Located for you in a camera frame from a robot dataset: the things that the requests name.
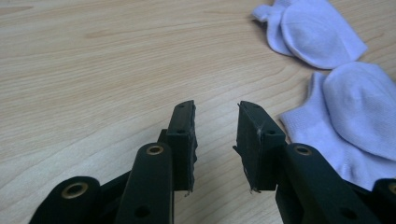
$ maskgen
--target table surface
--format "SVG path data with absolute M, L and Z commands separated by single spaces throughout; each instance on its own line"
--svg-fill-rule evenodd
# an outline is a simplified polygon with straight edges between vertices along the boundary
M 396 80 L 396 1 L 332 0 Z M 318 70 L 269 49 L 251 10 L 273 1 L 8 0 L 0 3 L 0 223 L 27 223 L 75 175 L 132 168 L 175 105 L 194 100 L 195 187 L 175 223 L 281 223 L 233 151 L 241 100 L 279 114 Z

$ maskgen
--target wood grain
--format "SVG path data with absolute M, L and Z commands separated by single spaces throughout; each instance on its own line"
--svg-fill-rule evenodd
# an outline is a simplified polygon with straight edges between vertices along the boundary
M 361 61 L 396 80 L 396 2 L 331 2 L 369 46 Z M 66 178 L 128 171 L 190 99 L 196 185 L 176 194 L 176 223 L 281 223 L 274 193 L 250 194 L 232 150 L 236 104 L 281 125 L 315 68 L 268 48 L 249 16 L 259 4 L 272 1 L 0 3 L 0 223 L 27 223 Z

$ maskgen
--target light wood surface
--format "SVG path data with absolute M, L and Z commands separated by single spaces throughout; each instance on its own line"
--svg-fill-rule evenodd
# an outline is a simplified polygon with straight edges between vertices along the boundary
M 396 1 L 332 0 L 396 80 Z M 281 223 L 273 192 L 249 192 L 233 151 L 241 100 L 300 105 L 313 67 L 271 51 L 251 1 L 0 2 L 0 223 L 27 223 L 54 186 L 132 168 L 173 107 L 194 100 L 193 194 L 176 223 Z

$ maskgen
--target metal rivet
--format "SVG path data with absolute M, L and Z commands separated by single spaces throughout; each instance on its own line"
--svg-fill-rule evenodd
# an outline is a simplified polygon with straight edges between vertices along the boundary
M 88 184 L 84 182 L 77 182 L 64 188 L 62 197 L 65 199 L 74 199 L 87 191 Z
M 297 146 L 294 150 L 303 156 L 310 156 L 312 154 L 312 150 L 308 147 Z
M 396 183 L 390 183 L 389 189 L 390 189 L 390 192 L 392 192 L 393 194 L 396 194 Z
M 163 152 L 163 147 L 160 146 L 149 147 L 146 152 L 151 156 L 155 156 Z

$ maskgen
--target sock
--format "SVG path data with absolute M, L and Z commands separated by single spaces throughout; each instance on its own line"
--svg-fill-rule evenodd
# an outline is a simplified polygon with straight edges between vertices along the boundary
M 317 68 L 333 69 L 356 61 L 367 50 L 327 0 L 276 0 L 272 7 L 254 9 L 253 16 L 268 21 L 267 39 L 274 51 L 284 53 L 286 46 Z
M 281 115 L 292 142 L 316 148 L 345 180 L 371 190 L 380 178 L 396 176 L 396 162 L 358 149 L 345 141 L 332 127 L 324 100 L 325 76 L 314 73 L 305 103 Z
M 396 85 L 378 65 L 337 67 L 326 78 L 323 91 L 332 126 L 344 139 L 396 161 Z

